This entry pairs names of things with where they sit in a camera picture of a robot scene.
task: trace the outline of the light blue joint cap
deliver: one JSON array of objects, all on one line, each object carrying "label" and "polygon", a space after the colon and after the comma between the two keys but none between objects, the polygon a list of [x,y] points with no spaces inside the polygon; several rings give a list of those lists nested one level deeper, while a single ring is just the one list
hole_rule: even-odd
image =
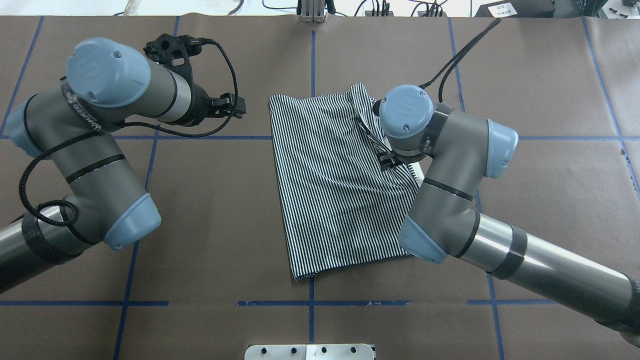
[{"label": "light blue joint cap", "polygon": [[147,59],[134,48],[107,38],[78,44],[67,61],[71,89],[86,102],[117,108],[138,100],[151,81]]},{"label": "light blue joint cap", "polygon": [[518,133],[510,127],[489,122],[489,149],[484,176],[497,179],[507,169],[518,145]]},{"label": "light blue joint cap", "polygon": [[404,225],[398,235],[398,243],[411,255],[435,264],[441,263],[447,257],[447,253],[409,215],[404,218]]},{"label": "light blue joint cap", "polygon": [[149,235],[161,221],[151,194],[146,193],[111,226],[104,242],[113,250],[120,250]]},{"label": "light blue joint cap", "polygon": [[406,139],[420,133],[433,116],[433,102],[415,85],[397,86],[380,102],[382,130],[392,138]]},{"label": "light blue joint cap", "polygon": [[24,150],[32,158],[37,158],[42,151],[31,140],[27,132],[27,125],[24,123],[24,111],[27,102],[23,102],[9,114],[9,117],[6,118],[6,130],[9,132],[9,138],[11,138],[15,146]]}]

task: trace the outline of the gray robot arm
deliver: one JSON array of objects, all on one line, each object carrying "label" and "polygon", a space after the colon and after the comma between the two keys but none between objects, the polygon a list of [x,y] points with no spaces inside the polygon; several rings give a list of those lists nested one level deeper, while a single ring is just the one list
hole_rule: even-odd
[{"label": "gray robot arm", "polygon": [[[43,218],[27,212],[0,229],[0,293],[97,243],[122,249],[160,225],[156,205],[110,133],[133,114],[182,126],[229,114],[233,95],[212,99],[193,83],[188,56],[201,51],[202,40],[162,35],[145,48],[154,61],[112,40],[85,40],[69,58],[60,84],[10,114],[11,139],[34,158],[88,136],[51,154],[73,191],[65,198],[73,213],[68,206],[44,206]],[[175,58],[184,58],[186,66],[168,66]],[[240,117],[244,101],[235,106],[231,112]]]},{"label": "gray robot arm", "polygon": [[640,286],[631,277],[470,209],[483,177],[498,178],[518,135],[441,103],[413,85],[375,106],[391,144],[386,166],[433,161],[399,234],[413,255],[466,261],[592,317],[640,347]]}]

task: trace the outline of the folded fabric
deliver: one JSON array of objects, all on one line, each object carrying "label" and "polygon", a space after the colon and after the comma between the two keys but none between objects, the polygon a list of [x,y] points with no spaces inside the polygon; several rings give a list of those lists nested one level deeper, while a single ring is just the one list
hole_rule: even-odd
[{"label": "folded fabric", "polygon": [[371,110],[374,102],[361,83],[341,94],[270,98],[280,201],[296,280],[407,255],[397,235],[422,173],[419,166],[407,165],[380,170],[376,155],[390,150]]}]

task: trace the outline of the striped shirt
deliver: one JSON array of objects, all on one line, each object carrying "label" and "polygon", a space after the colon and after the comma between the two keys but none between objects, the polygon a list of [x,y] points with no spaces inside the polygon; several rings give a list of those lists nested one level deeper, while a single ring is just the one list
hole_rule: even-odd
[{"label": "striped shirt", "polygon": [[389,149],[371,110],[374,102],[361,83],[341,94],[270,98],[282,216],[296,280],[407,255],[397,235],[418,191],[419,165],[380,170],[376,155]]}]

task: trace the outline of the black and white striped fabric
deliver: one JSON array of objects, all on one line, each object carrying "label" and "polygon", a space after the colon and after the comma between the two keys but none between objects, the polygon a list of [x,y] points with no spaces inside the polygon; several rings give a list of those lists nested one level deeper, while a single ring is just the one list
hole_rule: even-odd
[{"label": "black and white striped fabric", "polygon": [[382,172],[387,151],[363,84],[307,99],[269,102],[280,200],[296,280],[407,255],[397,235],[418,182],[406,165]]}]

